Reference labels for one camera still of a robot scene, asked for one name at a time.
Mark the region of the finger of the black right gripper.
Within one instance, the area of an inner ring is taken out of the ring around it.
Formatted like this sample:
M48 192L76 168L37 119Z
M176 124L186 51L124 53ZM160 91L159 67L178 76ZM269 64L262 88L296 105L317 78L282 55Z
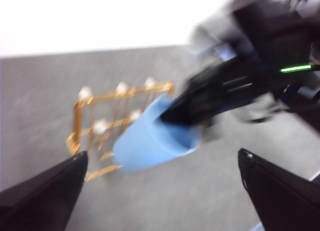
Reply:
M160 118L168 124L199 125L227 111L221 97L222 70L226 62L210 65L190 77L185 89Z

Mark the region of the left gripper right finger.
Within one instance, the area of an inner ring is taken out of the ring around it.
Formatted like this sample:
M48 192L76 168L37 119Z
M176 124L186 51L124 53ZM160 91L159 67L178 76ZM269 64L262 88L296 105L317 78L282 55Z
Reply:
M300 177L247 149L237 154L238 168L266 231L320 229L320 177Z

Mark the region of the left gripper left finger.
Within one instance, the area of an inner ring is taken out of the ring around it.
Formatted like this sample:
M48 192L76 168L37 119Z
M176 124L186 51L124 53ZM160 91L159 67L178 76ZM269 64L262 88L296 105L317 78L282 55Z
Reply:
M85 182L88 153L82 151L0 192L2 231L64 231Z

